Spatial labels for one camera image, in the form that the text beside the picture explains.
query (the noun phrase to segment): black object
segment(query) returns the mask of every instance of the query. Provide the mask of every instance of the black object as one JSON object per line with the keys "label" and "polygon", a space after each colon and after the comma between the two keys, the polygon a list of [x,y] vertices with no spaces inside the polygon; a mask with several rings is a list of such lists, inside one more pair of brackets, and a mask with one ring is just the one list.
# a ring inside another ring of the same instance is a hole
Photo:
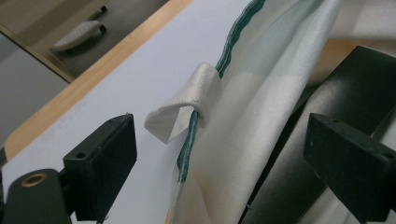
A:
{"label": "black object", "polygon": [[17,179],[2,223],[70,223],[74,211],[78,220],[103,223],[135,162],[133,116],[110,119],[64,157],[59,174],[47,169]]}
{"label": "black object", "polygon": [[386,221],[396,199],[396,152],[344,122],[311,114],[304,157],[360,223]]}
{"label": "black object", "polygon": [[310,113],[372,134],[396,105],[396,59],[355,48],[288,120],[248,201],[242,223],[296,223],[326,186],[305,162]]}

